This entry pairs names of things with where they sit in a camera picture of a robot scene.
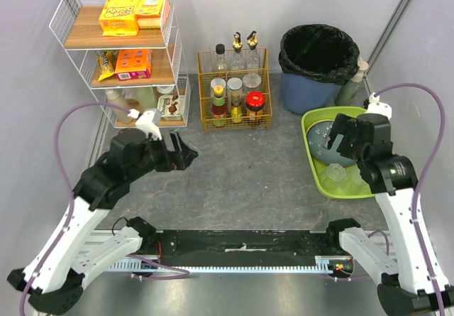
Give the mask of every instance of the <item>wire shelf rack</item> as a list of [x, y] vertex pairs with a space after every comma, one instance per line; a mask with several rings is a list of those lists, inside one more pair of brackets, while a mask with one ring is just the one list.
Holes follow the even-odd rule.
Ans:
[[[58, 39], [60, 44], [63, 47], [73, 50], [111, 50], [111, 49], [120, 49], [120, 48], [137, 48], [137, 45], [128, 45], [127, 41], [131, 40], [130, 38], [117, 39], [118, 47], [115, 47], [115, 42], [113, 45], [103, 45], [103, 43], [98, 43], [98, 40], [93, 37], [97, 37], [99, 40], [106, 42], [108, 40], [111, 42], [113, 39], [108, 39], [108, 37], [98, 37], [98, 33], [101, 31], [101, 26], [97, 24], [99, 16], [94, 14], [93, 9], [99, 8], [99, 13], [101, 13], [102, 7], [106, 3], [106, 0], [61, 0], [60, 5], [55, 12], [49, 27], [53, 32], [55, 37]], [[155, 38], [150, 40], [149, 45], [144, 45], [142, 48], [166, 48], [169, 43], [170, 29], [172, 28], [172, 22], [174, 21], [175, 7], [173, 0], [165, 0], [164, 11], [161, 14], [160, 21], [160, 38]], [[74, 25], [77, 22], [77, 19], [80, 18], [79, 24], [87, 26], [82, 26], [81, 29], [74, 29]], [[145, 34], [155, 34], [155, 31], [148, 30], [144, 32]], [[67, 41], [71, 35], [77, 35], [76, 40], [68, 45]], [[81, 36], [89, 36], [90, 38], [81, 38]]]
[[[162, 121], [160, 126], [187, 126], [191, 87], [187, 73], [180, 74], [184, 63], [181, 35], [177, 25], [174, 0], [165, 0], [160, 16], [160, 28], [140, 29], [135, 37], [105, 37], [99, 24], [99, 15], [106, 0], [61, 0], [49, 28], [65, 49], [80, 76], [98, 102], [105, 102], [105, 89], [173, 85], [178, 95], [184, 97], [182, 120]], [[149, 79], [120, 82], [116, 77], [98, 81], [98, 50], [120, 50], [134, 48], [153, 49], [152, 75]], [[108, 107], [101, 108], [115, 127], [131, 127], [117, 122], [116, 115]]]
[[98, 58], [96, 56], [96, 51], [87, 50], [84, 60], [79, 68], [79, 73], [89, 87], [91, 86], [91, 81], [98, 66]]
[[178, 78], [179, 64], [182, 59], [182, 50], [183, 50], [182, 39], [180, 37], [179, 30], [177, 30], [177, 36], [175, 37], [175, 48], [173, 50], [172, 56], [172, 71], [175, 82], [177, 81]]

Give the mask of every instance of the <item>blue trash can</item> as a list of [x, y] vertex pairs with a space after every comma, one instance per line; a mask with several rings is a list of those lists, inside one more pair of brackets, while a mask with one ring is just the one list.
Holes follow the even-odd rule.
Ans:
[[336, 27], [314, 24], [287, 31], [281, 39], [281, 99], [297, 114], [326, 106], [358, 71], [360, 50]]
[[320, 83], [290, 73], [281, 74], [281, 100], [284, 109], [304, 115], [326, 106], [340, 85]]

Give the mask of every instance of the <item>wooden shelf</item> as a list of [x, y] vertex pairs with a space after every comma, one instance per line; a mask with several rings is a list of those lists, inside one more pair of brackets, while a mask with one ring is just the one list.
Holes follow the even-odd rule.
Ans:
[[[178, 92], [180, 95], [184, 95], [185, 90], [178, 89]], [[156, 95], [156, 99], [159, 99], [159, 97], [162, 96], [159, 92], [155, 92], [155, 95]], [[132, 109], [137, 109], [138, 111], [142, 111], [142, 108], [140, 107], [139, 103], [137, 103], [137, 102], [128, 102], [128, 103]], [[132, 121], [131, 123], [126, 124], [126, 123], [121, 123], [120, 121], [117, 120], [115, 125], [119, 128], [133, 128], [133, 127], [135, 127], [135, 121]], [[182, 117], [182, 119], [180, 119], [178, 121], [168, 121], [166, 119], [161, 119], [157, 126], [167, 126], [167, 127], [175, 126], [175, 127], [177, 127], [177, 126], [186, 126], [186, 124], [184, 123], [184, 119]]]
[[[169, 45], [169, 54], [173, 55], [175, 45]], [[140, 87], [145, 85], [173, 85], [172, 66], [167, 56], [167, 51], [163, 49], [153, 50], [151, 55], [151, 77], [142, 80], [119, 80], [116, 75], [98, 81], [99, 68], [96, 69], [92, 78], [92, 89], [101, 89], [106, 87]]]
[[83, 6], [77, 15], [68, 38], [66, 49], [101, 50], [122, 48], [164, 48], [164, 38], [160, 28], [139, 30], [133, 37], [104, 37], [99, 16], [103, 6]]

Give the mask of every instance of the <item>red bottle cap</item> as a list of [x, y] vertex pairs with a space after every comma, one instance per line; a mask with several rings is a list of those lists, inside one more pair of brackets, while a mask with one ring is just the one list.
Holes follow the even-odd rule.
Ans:
[[246, 96], [246, 104], [251, 107], [261, 107], [265, 105], [265, 95], [262, 92], [253, 91]]

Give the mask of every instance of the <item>condiment rack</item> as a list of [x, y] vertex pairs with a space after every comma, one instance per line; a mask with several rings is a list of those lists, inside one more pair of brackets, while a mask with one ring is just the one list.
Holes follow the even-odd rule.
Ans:
[[[229, 62], [233, 55], [233, 50], [226, 50], [225, 56], [226, 61]], [[247, 57], [249, 50], [242, 50], [243, 57]], [[215, 51], [199, 52], [197, 55], [198, 62], [198, 73], [199, 73], [199, 93], [200, 93], [200, 112], [201, 112], [201, 123], [204, 128], [204, 132], [207, 134], [209, 131], [222, 131], [229, 129], [256, 129], [260, 127], [266, 127], [268, 130], [271, 127], [272, 121], [272, 103], [270, 94], [270, 77], [268, 74], [268, 51], [267, 48], [258, 48], [260, 55], [260, 69], [253, 70], [236, 70], [227, 72], [213, 72], [213, 65], [216, 59]], [[218, 120], [214, 118], [211, 110], [212, 105], [212, 88], [211, 81], [217, 77], [223, 78], [228, 81], [232, 77], [237, 77], [243, 80], [243, 78], [250, 73], [255, 73], [260, 76], [260, 84], [255, 87], [253, 91], [259, 91], [265, 95], [265, 106], [260, 119], [254, 121], [249, 120], [246, 116], [238, 119], [232, 117], [228, 112], [224, 118], [222, 126], [219, 126]], [[241, 109], [246, 111], [246, 96], [251, 89], [243, 83], [243, 94], [241, 96]]]

